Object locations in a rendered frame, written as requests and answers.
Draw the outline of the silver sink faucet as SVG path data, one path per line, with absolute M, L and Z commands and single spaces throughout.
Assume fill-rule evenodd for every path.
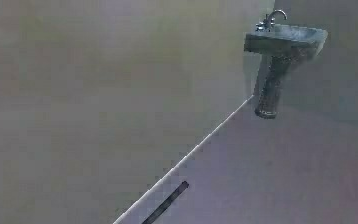
M 287 19 L 287 14 L 281 10 L 276 9 L 273 10 L 270 14 L 266 14 L 265 18 L 256 24 L 256 30 L 257 31 L 269 31 L 274 25 L 275 25 L 275 16 L 276 15 L 282 15 L 284 19 Z

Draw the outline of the grey pedestal sink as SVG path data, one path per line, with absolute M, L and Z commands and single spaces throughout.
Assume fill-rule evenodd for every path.
M 255 89 L 258 98 L 254 112 L 258 117 L 276 118 L 286 76 L 314 60 L 327 37 L 324 29 L 283 24 L 246 34 L 244 50 L 262 56 Z

